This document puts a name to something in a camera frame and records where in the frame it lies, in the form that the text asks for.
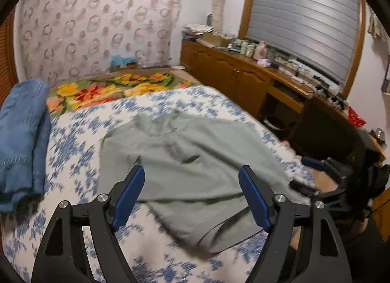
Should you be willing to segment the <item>folded floral cloth stack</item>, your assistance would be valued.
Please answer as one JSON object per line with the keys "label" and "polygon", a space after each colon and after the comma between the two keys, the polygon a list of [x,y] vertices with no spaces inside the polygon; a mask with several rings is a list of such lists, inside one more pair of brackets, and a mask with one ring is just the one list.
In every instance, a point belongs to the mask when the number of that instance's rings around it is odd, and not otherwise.
{"label": "folded floral cloth stack", "polygon": [[193,35],[203,35],[204,33],[210,33],[214,31],[214,28],[209,25],[200,24],[185,24],[183,26],[185,31],[192,33]]}

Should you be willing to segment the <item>blue floral white bedspread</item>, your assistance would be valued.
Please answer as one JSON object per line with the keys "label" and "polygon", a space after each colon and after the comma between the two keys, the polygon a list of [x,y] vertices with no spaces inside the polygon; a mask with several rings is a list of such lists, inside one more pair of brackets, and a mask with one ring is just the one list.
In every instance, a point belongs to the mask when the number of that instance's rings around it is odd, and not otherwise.
{"label": "blue floral white bedspread", "polygon": [[[45,195],[1,216],[1,255],[26,282],[38,246],[61,200],[84,204],[100,199],[100,145],[106,133],[143,113],[157,118],[173,111],[253,123],[254,119],[216,89],[199,85],[103,103],[52,120],[46,158]],[[260,232],[214,256],[185,249],[141,203],[127,196],[108,200],[116,220],[115,236],[139,282],[244,282],[266,240]]]}

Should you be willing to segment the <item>long wooden sideboard cabinet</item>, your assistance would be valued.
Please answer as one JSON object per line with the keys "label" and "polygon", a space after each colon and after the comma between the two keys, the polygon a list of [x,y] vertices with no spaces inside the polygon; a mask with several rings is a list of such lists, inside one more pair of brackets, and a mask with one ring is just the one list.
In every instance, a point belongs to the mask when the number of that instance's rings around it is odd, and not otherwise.
{"label": "long wooden sideboard cabinet", "polygon": [[[183,40],[180,63],[204,85],[216,88],[253,117],[261,120],[301,157],[332,158],[349,167],[381,165],[371,136],[355,128],[346,115],[292,80],[256,66],[240,54]],[[343,236],[352,238],[368,229],[364,220],[338,221]]]}

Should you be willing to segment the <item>box with blue cloth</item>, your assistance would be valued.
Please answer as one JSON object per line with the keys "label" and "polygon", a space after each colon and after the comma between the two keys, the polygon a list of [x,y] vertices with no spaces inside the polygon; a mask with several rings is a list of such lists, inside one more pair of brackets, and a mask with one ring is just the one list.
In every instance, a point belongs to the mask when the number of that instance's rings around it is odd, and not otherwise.
{"label": "box with blue cloth", "polygon": [[128,69],[137,69],[138,63],[134,57],[121,57],[121,55],[111,56],[110,71],[117,72]]}

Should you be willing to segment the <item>colourful flower blanket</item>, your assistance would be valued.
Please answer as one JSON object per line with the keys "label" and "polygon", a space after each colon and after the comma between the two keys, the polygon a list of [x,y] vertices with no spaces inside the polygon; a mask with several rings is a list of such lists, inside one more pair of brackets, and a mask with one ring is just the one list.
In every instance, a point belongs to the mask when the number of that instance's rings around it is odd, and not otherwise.
{"label": "colourful flower blanket", "polygon": [[50,89],[46,106],[52,118],[122,98],[182,89],[200,82],[184,70],[125,70],[73,80]]}

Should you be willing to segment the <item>brown louvered wooden wardrobe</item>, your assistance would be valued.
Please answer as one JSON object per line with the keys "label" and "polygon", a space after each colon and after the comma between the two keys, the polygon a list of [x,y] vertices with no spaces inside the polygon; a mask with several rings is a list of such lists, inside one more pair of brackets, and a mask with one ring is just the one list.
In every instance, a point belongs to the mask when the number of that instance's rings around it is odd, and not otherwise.
{"label": "brown louvered wooden wardrobe", "polygon": [[7,16],[0,28],[0,105],[10,94],[11,89],[18,81],[15,66],[13,25],[15,8]]}

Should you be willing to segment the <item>grey window roller blind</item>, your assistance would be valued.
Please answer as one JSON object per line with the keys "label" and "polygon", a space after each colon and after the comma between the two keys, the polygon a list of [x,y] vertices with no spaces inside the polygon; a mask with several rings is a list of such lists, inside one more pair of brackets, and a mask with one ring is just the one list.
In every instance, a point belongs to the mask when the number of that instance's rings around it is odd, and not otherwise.
{"label": "grey window roller blind", "polygon": [[358,17],[358,0],[253,0],[246,37],[264,41],[344,83]]}

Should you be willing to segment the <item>grey-green pants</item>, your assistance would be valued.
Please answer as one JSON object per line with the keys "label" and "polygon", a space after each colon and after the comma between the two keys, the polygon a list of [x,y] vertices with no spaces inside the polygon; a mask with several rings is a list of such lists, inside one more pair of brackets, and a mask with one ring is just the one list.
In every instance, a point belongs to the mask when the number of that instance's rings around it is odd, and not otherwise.
{"label": "grey-green pants", "polygon": [[98,191],[109,191],[135,165],[146,175],[139,201],[171,235],[209,253],[260,231],[239,186],[242,166],[275,193],[304,203],[251,123],[179,111],[158,119],[138,114],[103,138]]}

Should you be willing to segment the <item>pink bottle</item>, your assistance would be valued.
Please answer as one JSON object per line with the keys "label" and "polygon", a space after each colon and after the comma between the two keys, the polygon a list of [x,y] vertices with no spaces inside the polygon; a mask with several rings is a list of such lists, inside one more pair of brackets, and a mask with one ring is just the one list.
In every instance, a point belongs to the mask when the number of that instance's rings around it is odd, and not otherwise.
{"label": "pink bottle", "polygon": [[267,47],[266,47],[266,42],[265,41],[260,41],[259,44],[257,45],[253,58],[255,60],[262,60],[267,58]]}

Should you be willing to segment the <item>cardboard box on sideboard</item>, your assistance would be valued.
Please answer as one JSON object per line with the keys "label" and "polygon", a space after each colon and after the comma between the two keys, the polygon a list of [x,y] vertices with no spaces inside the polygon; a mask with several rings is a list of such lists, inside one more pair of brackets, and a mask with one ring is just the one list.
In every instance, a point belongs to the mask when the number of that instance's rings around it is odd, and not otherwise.
{"label": "cardboard box on sideboard", "polygon": [[202,40],[206,41],[207,43],[211,44],[212,46],[222,46],[227,47],[229,43],[232,43],[234,40],[234,37],[231,35],[223,34],[223,33],[204,33],[202,35]]}

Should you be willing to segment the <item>folded blue denim jeans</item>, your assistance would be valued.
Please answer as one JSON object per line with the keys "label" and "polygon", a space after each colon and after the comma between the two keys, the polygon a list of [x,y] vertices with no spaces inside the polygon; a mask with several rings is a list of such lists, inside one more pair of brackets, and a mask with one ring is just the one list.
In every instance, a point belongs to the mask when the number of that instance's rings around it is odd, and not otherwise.
{"label": "folded blue denim jeans", "polygon": [[1,107],[1,211],[44,193],[51,122],[42,80],[16,84]]}

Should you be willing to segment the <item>circle patterned sheer curtain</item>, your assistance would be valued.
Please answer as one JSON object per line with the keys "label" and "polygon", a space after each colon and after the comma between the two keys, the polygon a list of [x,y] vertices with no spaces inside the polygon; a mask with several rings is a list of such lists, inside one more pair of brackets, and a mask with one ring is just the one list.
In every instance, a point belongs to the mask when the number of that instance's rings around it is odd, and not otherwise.
{"label": "circle patterned sheer curtain", "polygon": [[141,67],[170,60],[182,0],[21,0],[27,78],[50,85],[107,73],[116,58]]}

